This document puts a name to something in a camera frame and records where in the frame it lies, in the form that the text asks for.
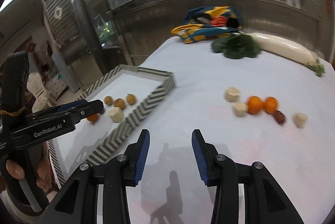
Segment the person's hand holding gripper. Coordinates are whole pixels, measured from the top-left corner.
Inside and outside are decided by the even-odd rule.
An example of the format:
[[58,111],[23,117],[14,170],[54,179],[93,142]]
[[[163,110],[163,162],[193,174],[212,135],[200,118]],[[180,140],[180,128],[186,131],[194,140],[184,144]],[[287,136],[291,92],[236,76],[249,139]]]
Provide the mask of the person's hand holding gripper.
[[[12,160],[6,161],[6,169],[8,173],[15,179],[24,179],[24,170],[17,163]],[[43,143],[41,151],[41,160],[37,165],[37,180],[36,184],[45,193],[47,193],[52,184],[52,176],[50,174],[49,149],[47,143]]]

